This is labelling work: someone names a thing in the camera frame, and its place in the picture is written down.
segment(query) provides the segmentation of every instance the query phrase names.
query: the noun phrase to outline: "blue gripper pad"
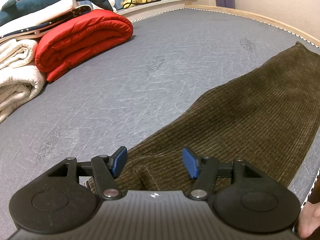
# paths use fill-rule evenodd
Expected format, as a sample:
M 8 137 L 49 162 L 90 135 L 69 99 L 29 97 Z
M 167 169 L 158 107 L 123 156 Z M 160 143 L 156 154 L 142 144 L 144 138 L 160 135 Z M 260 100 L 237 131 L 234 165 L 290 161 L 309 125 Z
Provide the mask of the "blue gripper pad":
M 199 175 L 199 169 L 197 166 L 197 158 L 198 156 L 194 151 L 192 151 L 188 147 L 184 147 L 182 150 L 182 161 L 185 167 L 187 168 L 187 171 L 189 172 L 189 175 L 192 179 L 198 178 Z
M 109 158 L 109 164 L 111 164 L 111 175 L 114 179 L 118 178 L 126 165 L 128 160 L 127 148 L 121 146 L 113 155 Z

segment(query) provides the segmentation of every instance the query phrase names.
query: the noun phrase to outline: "red blanket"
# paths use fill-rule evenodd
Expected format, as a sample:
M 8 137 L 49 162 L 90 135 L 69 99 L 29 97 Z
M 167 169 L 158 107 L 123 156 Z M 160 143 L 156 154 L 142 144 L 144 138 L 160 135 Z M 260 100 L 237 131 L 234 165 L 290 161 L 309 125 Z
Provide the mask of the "red blanket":
M 94 10 L 65 22 L 42 37 L 36 51 L 36 66 L 53 82 L 68 70 L 102 51 L 128 40 L 131 22 L 114 12 Z

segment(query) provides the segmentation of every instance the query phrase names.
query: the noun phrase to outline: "bed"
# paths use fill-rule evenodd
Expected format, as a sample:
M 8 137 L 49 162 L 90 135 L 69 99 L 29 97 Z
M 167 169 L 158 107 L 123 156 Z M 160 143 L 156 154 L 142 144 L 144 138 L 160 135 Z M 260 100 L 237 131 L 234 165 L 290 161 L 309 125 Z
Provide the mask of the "bed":
M 302 42 L 251 19 L 190 8 L 133 23 L 131 40 L 72 69 L 0 124 L 0 238 L 15 231 L 14 192 L 62 159 L 137 145 L 210 88 Z M 303 204 L 320 167 L 320 132 L 289 185 Z

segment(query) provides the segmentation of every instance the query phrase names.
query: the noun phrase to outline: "screw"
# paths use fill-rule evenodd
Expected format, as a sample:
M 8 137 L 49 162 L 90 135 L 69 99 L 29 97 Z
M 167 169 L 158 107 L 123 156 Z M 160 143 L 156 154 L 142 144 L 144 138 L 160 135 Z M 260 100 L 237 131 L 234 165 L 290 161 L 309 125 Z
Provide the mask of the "screw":
M 103 194 L 106 196 L 106 197 L 116 197 L 119 195 L 119 191 L 115 188 L 110 188 L 110 189 L 106 189 Z
M 202 189 L 195 189 L 191 191 L 191 196 L 196 197 L 196 198 L 203 198 L 207 195 L 207 193 L 202 190 Z

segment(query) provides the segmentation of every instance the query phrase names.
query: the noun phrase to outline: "white scalloped trim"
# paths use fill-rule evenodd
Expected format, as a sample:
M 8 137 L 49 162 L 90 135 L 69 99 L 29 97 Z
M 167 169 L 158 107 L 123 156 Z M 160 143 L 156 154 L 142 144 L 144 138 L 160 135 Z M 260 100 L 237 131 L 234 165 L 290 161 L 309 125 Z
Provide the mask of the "white scalloped trim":
M 170 11 L 165 11 L 165 12 L 153 14 L 153 15 L 150 15 L 150 16 L 147 16 L 147 17 L 143 17 L 143 18 L 141 18 L 141 19 L 132 21 L 132 23 L 138 22 L 138 21 L 141 21 L 141 20 L 143 20 L 143 19 L 147 19 L 147 18 L 150 18 L 150 17 L 153 17 L 153 16 L 156 16 L 156 15 L 164 14 L 164 13 L 166 13 L 166 12 L 172 12 L 172 11 L 177 11 L 177 10 L 182 10 L 182 9 L 191 9 L 191 10 L 199 10 L 199 11 L 217 12 L 217 11 L 212 11 L 212 10 L 205 10 L 205 9 L 197 9 L 197 8 L 184 7 L 184 8 L 178 8 L 178 9 L 174 9 L 174 10 L 170 10 Z M 262 21 L 259 21 L 259 20 L 255 20 L 255 21 L 261 22 L 261 23 L 265 23 L 265 24 L 268 24 L 268 25 L 271 25 L 271 24 L 269 24 L 269 23 L 262 22 Z M 275 25 L 271 25 L 271 26 L 276 27 L 276 28 L 279 28 L 280 30 L 284 30 L 284 31 L 286 31 L 286 32 L 288 32 L 288 33 L 291 33 L 291 34 L 293 34 L 293 35 L 296 35 L 297 37 L 300 37 L 300 38 L 303 39 L 304 41 L 307 41 L 307 42 L 311 43 L 313 46 L 315 46 L 316 48 L 319 48 L 319 49 L 320 49 L 319 46 L 313 44 L 311 41 L 308 41 L 307 39 L 303 38 L 302 36 L 299 36 L 299 35 L 297 35 L 297 34 L 295 34 L 295 33 L 293 33 L 293 32 L 290 32 L 290 31 L 288 31 L 288 30 L 285 30 L 285 29 L 283 29 L 283 28 L 281 28 L 281 27 L 278 27 L 278 26 L 275 26 Z M 310 197 L 310 195 L 311 195 L 311 193 L 312 193 L 312 190 L 314 189 L 314 187 L 315 187 L 315 185 L 316 185 L 316 182 L 317 182 L 317 180 L 318 180 L 319 175 L 320 175 L 320 168 L 319 168 L 319 170 L 318 170 L 317 176 L 316 176 L 316 178 L 315 178 L 315 180 L 314 180 L 314 182 L 313 182 L 313 184 L 312 184 L 312 187 L 311 187 L 311 189 L 310 189 L 307 197 L 305 198 L 304 202 L 302 203 L 302 205 L 301 205 L 301 207 L 300 207 L 301 209 L 304 207 L 304 205 L 305 205 L 306 202 L 308 201 L 308 199 L 309 199 L 309 197 Z
M 166 13 L 166 12 L 172 12 L 172 11 L 177 11 L 177 10 L 182 10 L 182 9 L 191 9 L 191 10 L 198 10 L 198 11 L 217 12 L 217 11 L 213 11 L 213 10 L 205 10 L 205 9 L 184 7 L 184 8 L 178 8 L 178 9 L 173 9 L 173 10 L 169 10 L 169 11 L 164 11 L 164 12 L 161 12 L 161 13 L 156 13 L 156 14 L 153 14 L 153 15 L 150 15 L 150 16 L 147 16 L 147 17 L 140 18 L 140 19 L 138 19 L 138 20 L 134 20 L 134 21 L 132 21 L 132 23 L 138 22 L 138 21 L 141 21 L 141 20 L 144 20 L 144 19 L 153 17 L 153 16 L 156 16 L 156 15 L 164 14 L 164 13 Z M 234 16 L 239 16 L 239 15 L 237 15 L 237 14 L 232 14 L 232 13 L 226 13 L 226 14 L 234 15 Z M 261 22 L 261 23 L 265 23 L 265 24 L 268 24 L 268 25 L 271 25 L 271 26 L 273 26 L 273 27 L 279 28 L 280 30 L 284 30 L 284 31 L 286 31 L 286 32 L 288 32 L 288 33 L 291 33 L 291 34 L 293 34 L 293 35 L 296 35 L 297 37 L 300 37 L 300 38 L 303 39 L 304 41 L 307 41 L 307 42 L 311 43 L 313 46 L 315 46 L 316 48 L 320 49 L 319 46 L 313 44 L 311 41 L 308 41 L 307 39 L 305 39 L 305 38 L 303 38 L 302 36 L 299 36 L 299 35 L 297 35 L 297 34 L 295 34 L 295 33 L 293 33 L 293 32 L 290 32 L 290 31 L 285 30 L 285 29 L 283 29 L 283 28 L 281 28 L 281 27 L 278 27 L 278 26 L 275 26 L 275 25 L 272 25 L 272 24 L 269 24 L 269 23 L 266 23 L 266 22 L 262 22 L 262 21 L 255 20 L 255 19 L 252 19 L 252 20 L 257 21 L 257 22 Z

